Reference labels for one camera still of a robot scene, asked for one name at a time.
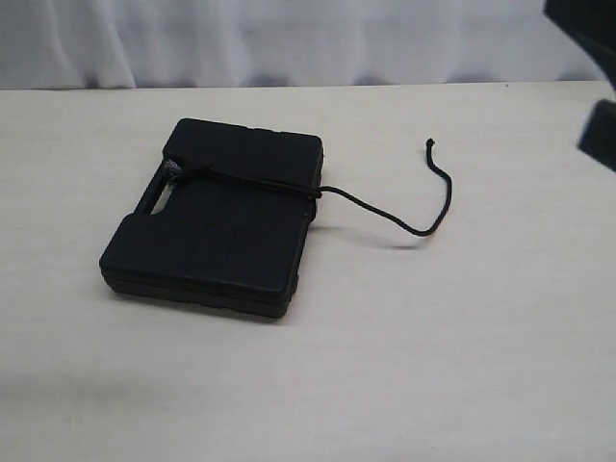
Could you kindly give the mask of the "white backdrop curtain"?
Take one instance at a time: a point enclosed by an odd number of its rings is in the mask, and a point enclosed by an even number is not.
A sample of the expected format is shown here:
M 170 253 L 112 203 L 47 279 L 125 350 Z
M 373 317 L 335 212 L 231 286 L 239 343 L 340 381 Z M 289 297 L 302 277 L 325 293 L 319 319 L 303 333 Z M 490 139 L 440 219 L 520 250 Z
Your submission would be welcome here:
M 5 90 L 595 80 L 539 1 L 5 1 Z

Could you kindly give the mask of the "black plastic carry case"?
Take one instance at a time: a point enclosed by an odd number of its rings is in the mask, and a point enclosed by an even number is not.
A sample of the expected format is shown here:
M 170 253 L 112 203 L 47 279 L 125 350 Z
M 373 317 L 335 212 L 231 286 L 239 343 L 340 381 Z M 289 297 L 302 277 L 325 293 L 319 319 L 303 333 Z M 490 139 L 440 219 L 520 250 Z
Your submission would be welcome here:
M 316 215 L 313 135 L 177 122 L 99 267 L 117 293 L 283 317 Z

